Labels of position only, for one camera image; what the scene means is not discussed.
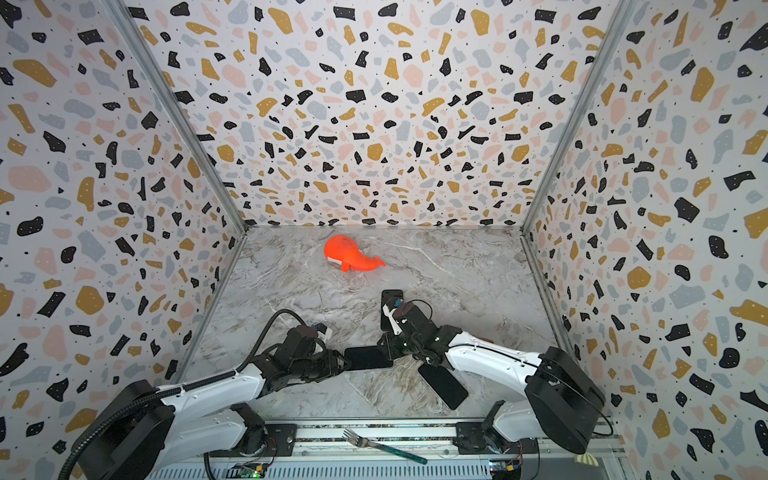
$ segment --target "marble table surface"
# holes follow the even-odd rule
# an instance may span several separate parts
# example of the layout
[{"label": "marble table surface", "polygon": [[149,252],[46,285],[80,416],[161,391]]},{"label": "marble table surface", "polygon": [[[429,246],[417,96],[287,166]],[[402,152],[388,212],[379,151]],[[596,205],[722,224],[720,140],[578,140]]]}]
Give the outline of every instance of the marble table surface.
[{"label": "marble table surface", "polygon": [[[343,273],[328,262],[331,236],[352,237],[386,267]],[[194,353],[184,379],[237,366],[266,321],[287,308],[307,324],[333,329],[328,347],[375,345],[381,336],[381,291],[400,289],[424,299],[433,320],[523,351],[555,345],[516,230],[254,228]],[[282,315],[263,343],[281,342],[296,324]],[[449,409],[417,373],[419,362],[398,359],[389,370],[345,372],[325,382],[292,386],[251,402],[264,418],[484,417],[494,402],[523,397],[471,373],[454,372],[469,391]]]}]

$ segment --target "side wall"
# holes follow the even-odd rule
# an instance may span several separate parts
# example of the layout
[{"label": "side wall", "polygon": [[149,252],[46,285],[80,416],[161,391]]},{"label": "side wall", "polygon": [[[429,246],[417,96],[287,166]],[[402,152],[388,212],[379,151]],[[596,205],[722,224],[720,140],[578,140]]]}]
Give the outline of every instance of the side wall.
[{"label": "side wall", "polygon": [[613,13],[127,3],[251,224],[519,223]]},{"label": "side wall", "polygon": [[0,477],[48,480],[171,378],[239,239],[100,3],[3,4]]},{"label": "side wall", "polygon": [[638,478],[768,478],[768,8],[638,2],[531,240]]}]

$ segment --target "gray marble surface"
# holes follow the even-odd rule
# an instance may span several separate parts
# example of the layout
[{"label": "gray marble surface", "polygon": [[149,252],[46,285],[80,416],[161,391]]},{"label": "gray marble surface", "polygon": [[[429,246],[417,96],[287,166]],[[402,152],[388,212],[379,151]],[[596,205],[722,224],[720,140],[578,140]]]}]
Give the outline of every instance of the gray marble surface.
[{"label": "gray marble surface", "polygon": [[[340,233],[387,266],[343,273],[323,255],[326,240]],[[281,308],[296,311],[310,325],[331,327],[329,348],[375,345],[386,289],[430,302],[438,326],[454,325],[523,351],[543,352],[555,344],[517,231],[255,228],[184,378],[239,365],[270,315]],[[281,316],[263,347],[281,342],[295,322]],[[418,367],[407,357],[390,370],[345,372],[251,403],[264,418],[481,417],[499,399],[522,399],[496,382],[455,372],[470,395],[453,411],[422,380]]]}]

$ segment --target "white vein in marble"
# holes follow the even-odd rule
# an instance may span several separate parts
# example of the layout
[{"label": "white vein in marble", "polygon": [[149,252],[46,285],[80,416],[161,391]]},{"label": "white vein in marble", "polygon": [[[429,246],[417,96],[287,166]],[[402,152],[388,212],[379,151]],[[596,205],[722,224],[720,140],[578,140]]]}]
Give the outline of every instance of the white vein in marble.
[{"label": "white vein in marble", "polygon": [[[323,245],[340,233],[387,266],[343,273],[327,262]],[[387,289],[430,302],[438,326],[454,325],[523,351],[544,352],[555,344],[513,230],[255,228],[246,242],[185,374],[187,381],[239,365],[270,315],[281,308],[296,311],[310,325],[331,327],[329,348],[375,345],[382,334],[381,291]],[[263,348],[282,341],[295,322],[281,316]],[[345,372],[251,405],[264,418],[468,418],[485,416],[499,399],[522,399],[491,380],[454,372],[470,395],[450,410],[416,372],[418,367],[410,357],[398,359],[390,370]]]}]

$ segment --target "green fork handle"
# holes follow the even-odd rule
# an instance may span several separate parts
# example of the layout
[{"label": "green fork handle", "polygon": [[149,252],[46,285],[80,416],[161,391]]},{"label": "green fork handle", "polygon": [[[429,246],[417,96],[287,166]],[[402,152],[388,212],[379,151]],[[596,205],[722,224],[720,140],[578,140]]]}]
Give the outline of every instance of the green fork handle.
[{"label": "green fork handle", "polygon": [[413,460],[414,462],[420,463],[422,465],[427,464],[426,458],[420,457],[418,455],[413,455],[412,453],[404,452],[403,450],[390,447],[389,445],[382,445],[380,443],[376,443],[375,445],[371,445],[371,446],[374,449],[381,450],[382,452],[391,453],[392,455],[397,455],[398,457],[401,457],[401,458],[407,458],[408,460]]}]

